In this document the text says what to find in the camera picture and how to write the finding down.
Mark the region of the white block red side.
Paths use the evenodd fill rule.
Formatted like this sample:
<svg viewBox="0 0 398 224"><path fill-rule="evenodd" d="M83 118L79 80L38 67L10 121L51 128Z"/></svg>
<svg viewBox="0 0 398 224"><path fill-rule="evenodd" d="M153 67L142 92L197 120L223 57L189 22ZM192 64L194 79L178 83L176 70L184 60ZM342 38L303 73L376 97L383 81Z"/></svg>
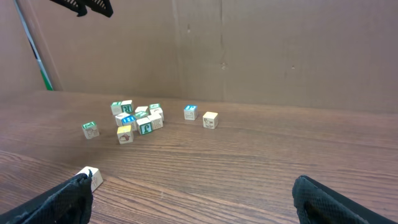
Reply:
<svg viewBox="0 0 398 224"><path fill-rule="evenodd" d="M77 173L77 175L78 174L89 175L90 172L92 173L91 191L94 192L103 183L103 178L102 178L100 170L98 168L95 168L95 167L86 166L82 170L80 170Z"/></svg>

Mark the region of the yellow top block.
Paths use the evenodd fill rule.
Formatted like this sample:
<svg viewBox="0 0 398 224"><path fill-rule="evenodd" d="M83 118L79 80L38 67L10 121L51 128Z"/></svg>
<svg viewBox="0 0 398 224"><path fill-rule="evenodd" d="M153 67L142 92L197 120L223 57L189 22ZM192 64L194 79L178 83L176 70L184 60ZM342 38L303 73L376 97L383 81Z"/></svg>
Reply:
<svg viewBox="0 0 398 224"><path fill-rule="evenodd" d="M133 142L134 134L131 125L120 126L117 130L118 140L120 144Z"/></svg>

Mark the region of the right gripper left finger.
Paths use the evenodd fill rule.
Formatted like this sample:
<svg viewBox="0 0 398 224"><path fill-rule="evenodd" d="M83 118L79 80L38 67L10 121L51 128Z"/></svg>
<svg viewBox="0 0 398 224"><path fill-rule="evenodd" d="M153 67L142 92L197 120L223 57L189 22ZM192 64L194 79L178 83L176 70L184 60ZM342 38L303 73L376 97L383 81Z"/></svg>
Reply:
<svg viewBox="0 0 398 224"><path fill-rule="evenodd" d="M6 224L76 223L91 218L93 173L81 173L1 215Z"/></svg>

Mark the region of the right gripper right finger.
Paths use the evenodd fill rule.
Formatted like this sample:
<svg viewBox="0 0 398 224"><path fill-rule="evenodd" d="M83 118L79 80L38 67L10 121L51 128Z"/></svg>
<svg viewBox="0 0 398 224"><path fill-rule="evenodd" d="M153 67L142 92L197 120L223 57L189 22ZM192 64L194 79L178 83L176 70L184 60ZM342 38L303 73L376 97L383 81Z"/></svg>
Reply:
<svg viewBox="0 0 398 224"><path fill-rule="evenodd" d="M292 196L300 224L397 224L306 175L295 180Z"/></svg>

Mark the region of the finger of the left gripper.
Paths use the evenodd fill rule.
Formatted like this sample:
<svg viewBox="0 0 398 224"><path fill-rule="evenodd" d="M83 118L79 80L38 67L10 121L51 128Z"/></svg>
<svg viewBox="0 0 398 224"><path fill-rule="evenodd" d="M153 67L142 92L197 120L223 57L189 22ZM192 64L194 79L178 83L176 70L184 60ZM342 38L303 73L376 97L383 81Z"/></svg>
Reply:
<svg viewBox="0 0 398 224"><path fill-rule="evenodd" d="M78 17L85 16L87 14L87 9L84 3L79 0L51 0L73 12L77 13Z"/></svg>
<svg viewBox="0 0 398 224"><path fill-rule="evenodd" d="M86 5L92 10L106 17L113 15L110 0L86 0Z"/></svg>

